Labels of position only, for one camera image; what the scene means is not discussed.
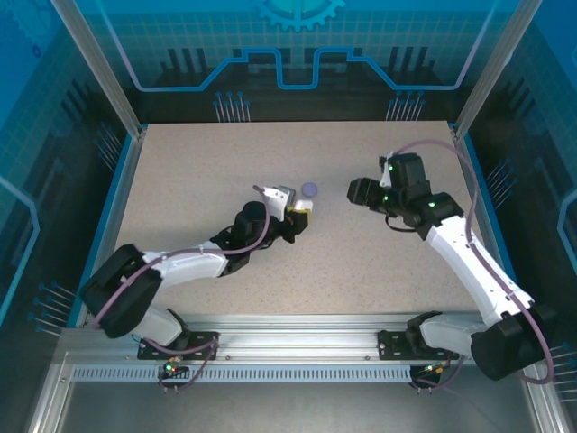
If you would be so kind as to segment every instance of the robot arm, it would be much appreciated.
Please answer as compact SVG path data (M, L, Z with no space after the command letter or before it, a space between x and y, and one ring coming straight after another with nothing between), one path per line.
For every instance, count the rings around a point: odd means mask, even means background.
M313 204L295 202L295 191L287 187L265 187L270 223L263 240L254 250L270 247L282 237L289 243L308 225ZM80 289L88 310L97 315L120 285L147 263L165 257L144 271L100 319L100 326L111 338L135 334L172 350L187 347L188 329L173 311L151 305L159 290L201 278L220 278L237 272L249 262L250 252L231 254L259 240L265 223L264 204L252 201L244 205L234 223L197 245L198 252L167 257L165 252L141 252L133 244L121 246Z
M406 337L413 353L419 356L426 348L439 347L470 356L493 380L543 359L543 350L527 319L467 243L463 211L448 194L431 192L421 159L414 153L389 154L380 158L380 168L380 180L361 178L351 182L348 199L384 214L387 222L390 217L402 217L406 226L441 254L481 313L482 321L478 322L436 311L410 320ZM476 236L472 242L542 330L550 334L554 312L546 305L537 306L503 272Z

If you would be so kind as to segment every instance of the speckled tabletop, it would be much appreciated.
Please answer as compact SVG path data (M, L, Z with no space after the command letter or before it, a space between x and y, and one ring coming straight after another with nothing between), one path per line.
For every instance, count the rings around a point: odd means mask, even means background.
M253 184L300 191L312 181L318 186L313 218L294 244L280 239L237 273L172 287L155 302L182 314L476 309L417 235L388 230L382 215L346 197L351 180L380 177L380 155L425 138L451 141L445 122L153 124L117 245L169 251L198 244L232 224L245 202L259 199ZM468 209L457 158L435 147L417 151L433 191L449 192Z

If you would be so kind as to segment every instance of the purple disc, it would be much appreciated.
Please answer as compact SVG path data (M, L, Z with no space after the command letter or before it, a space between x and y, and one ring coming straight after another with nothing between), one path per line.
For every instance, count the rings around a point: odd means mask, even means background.
M313 182L307 182L303 185L302 191L303 196L312 198L318 192L318 188L316 187L316 184L314 184Z

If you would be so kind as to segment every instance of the blue frame edge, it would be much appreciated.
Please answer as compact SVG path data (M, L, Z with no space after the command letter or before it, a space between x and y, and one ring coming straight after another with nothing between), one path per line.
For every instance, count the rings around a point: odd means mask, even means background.
M472 144L472 139L469 133L464 136L464 143L467 146L467 152L471 158L472 167L475 170L475 176L479 182L479 189L481 190L481 199L487 209L487 215L489 216L490 228L495 235L495 242L497 243L497 248L499 249L499 254L501 256L501 261L503 262L503 269L505 273L513 280L517 281L517 276L513 270L513 263L508 255L507 246L505 245L505 239L503 238L503 233L501 232L501 227L499 225L499 220L497 219L497 213L490 201L489 189L487 188L487 182L483 177L483 172L481 170L481 165L479 164L479 159L477 158L477 152Z
M82 272L82 276L80 277L80 284L78 285L77 290L79 290L80 287L82 287L92 275L92 271L96 264L96 257L98 256L98 250L100 249L100 244L102 243L102 239L105 234L105 229L106 226L108 225L108 220L112 210L114 197L118 190L118 185L120 184L120 178L122 176L128 152L130 151L132 142L133 138L129 134L127 134L126 139L124 140L123 149L120 152L118 163L116 164L116 170L114 171L114 176L112 177L112 182L110 183L108 194L106 195L105 205L102 209L102 214L100 214L98 226L96 227L96 232L94 234L94 240L92 241L92 246L90 247L90 252L88 253L87 263L84 266L84 271ZM80 300L80 297L77 295L76 298L74 299L74 304L72 305L72 310L70 311L66 327L76 327L78 315L80 314L81 309L82 309L82 300Z

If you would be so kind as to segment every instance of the cable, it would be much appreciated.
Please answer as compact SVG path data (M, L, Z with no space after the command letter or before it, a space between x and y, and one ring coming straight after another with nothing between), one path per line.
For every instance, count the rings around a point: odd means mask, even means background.
M414 228L399 228L399 227L393 227L390 223L389 223L389 216L385 216L385 224L393 231L393 232L400 232L400 233L415 233L417 230L415 230Z
M547 344L547 341L545 340L545 336L543 335L543 332L541 331L541 329L539 328L539 326L535 322L535 319L531 316L531 313L529 313L529 311L525 308L523 303L519 299L517 299L515 292L509 288L507 283L504 282L499 277L499 275L495 272L495 270L493 270L493 268L487 263L487 261L482 256L479 249L477 248L477 245L472 241L472 219L475 215L475 209L477 208L477 201L479 200L479 195L481 193L481 189L479 188L479 182L477 181L477 177L475 176L475 171L474 171L473 167L471 166L471 162L465 157L465 155L463 155L462 152L458 151L450 143L446 143L446 142L443 142L441 140L433 140L433 139L417 140L415 142L406 144L405 146L401 147L398 151L396 151L395 154L400 154L400 153L407 151L408 149L411 149L411 148L417 147L417 146L421 146L421 145L425 145L425 144L433 144L433 145L443 147L444 149L447 149L447 150L453 152L454 154L457 155L457 157L459 157L461 162L467 167L467 170L469 171L469 174L471 175L472 183L474 186L474 193L472 196L471 208L469 209L469 213L467 214L467 217L465 219L465 236L467 239L467 243L471 247L471 251L473 252L475 257L477 257L479 262L481 262L481 264L487 270L487 272L490 274L490 276L497 282L497 284L503 289L503 291L505 291L505 293L507 293L508 297L515 303L515 305L519 308L519 310L521 311L523 316L527 319L527 322L529 323L529 325L533 329L533 332L535 332L537 340L539 340L539 345L541 346L541 349L543 350L543 354L545 355L545 360L547 363L547 374L545 375L544 378L538 379L538 378L534 378L534 377L527 377L524 374L519 373L519 372L517 372L517 374L524 381L529 382L529 383L533 383L536 385L544 385L546 383L549 383L554 378L554 362L553 362L553 357L551 356L551 351L549 350L549 346Z
M189 352L189 353L199 352L201 350L206 349L207 346L212 346L210 349L210 352L208 352L208 355L206 356L205 361L202 363L202 365L200 365L200 368L198 369L198 371L195 373L194 376L192 376L190 378L190 380L188 382L183 383L182 385L168 386L162 380L162 374L159 374L159 385L162 388L164 388L165 391L169 390L169 389L174 389L174 391L176 392L177 390L179 390L179 391L186 390L186 388L188 388L190 385L192 385L194 382L196 382L197 379L200 377L200 374L202 374L202 372L205 370L205 367L208 364L208 361L210 360L210 358L215 354L216 348L218 347L218 340L213 340L213 341L207 343L206 345L200 345L199 347L192 349L192 352Z
M435 390L435 391L442 390L442 389L446 388L447 386L449 386L451 383L453 383L453 381L457 378L457 375L459 374L459 372L463 368L464 362L465 362L465 356L461 356L461 358L459 358L459 363L457 364L457 367L454 369L453 373L449 376L449 379L447 379L443 383L438 383L438 384L431 382L434 385L432 390Z
M175 250L175 251L172 251L170 253L166 253L166 254L162 255L161 257L157 257L156 259L151 260L150 262L144 264L138 271L133 273L130 277L128 277L125 282L123 282L123 284L110 297L110 299L106 302L106 304L100 309L100 311L98 312L98 314L96 315L96 317L94 319L93 326L98 327L98 325L100 324L100 320L102 320L102 317L113 306L113 304L120 297L120 295L122 295L124 293L124 291L126 289L128 289L136 281L136 279L138 277L140 277L144 272L146 272L152 266L154 266L158 263L161 263L162 261L169 259L170 257L175 257L177 255L189 254L189 253L207 253L207 254L220 254L220 255L222 255L222 254L225 254L225 255L243 254L243 253L248 253L249 251L257 248L259 246L259 244L264 240L265 236L267 235L267 232L269 231L270 209L269 209L269 203L267 202L266 196L264 195L264 189L257 186L257 185L253 185L252 188L254 190L256 190L259 194L261 194L262 201L264 202L264 210L265 210L265 214L266 214L265 220L264 220L264 227L262 228L261 235L253 244L245 246L244 248L240 248L238 250L216 250L216 249L208 249L208 248L200 249L198 247L185 248L183 250Z
M156 350L158 350L164 354L167 354L167 355L190 355L190 354L195 354L196 352L202 352L203 350L207 349L208 347L212 347L213 344L215 343L215 341L217 341L217 340L211 340L208 343L204 343L203 345L198 345L196 347L190 347L189 349L185 349L185 350L171 350L171 349L166 348L163 345L159 345L154 340L149 340L148 338L144 338L144 341L146 341L149 345L154 347Z
M421 383L425 383L427 385L435 385L434 382L428 381L426 379L417 379L417 382L421 382ZM411 383L410 385L413 386L413 388L416 388L414 383ZM431 390L438 390L439 387L438 386L433 386L432 388L430 388ZM473 400L471 400L469 397L467 397L465 394L462 394L458 391L452 390L451 388L444 388L444 390L446 392L451 393L452 395L458 397L461 400L465 400L467 401L471 406L473 406L474 409L476 409L479 414L485 418L485 420L487 422L489 422L491 424L491 426L493 426L497 431L499 432L504 432L505 430L502 429L495 421L493 421L491 419L491 417L487 414L487 412L485 412L483 409L481 409L481 406L479 406L477 403L475 403Z

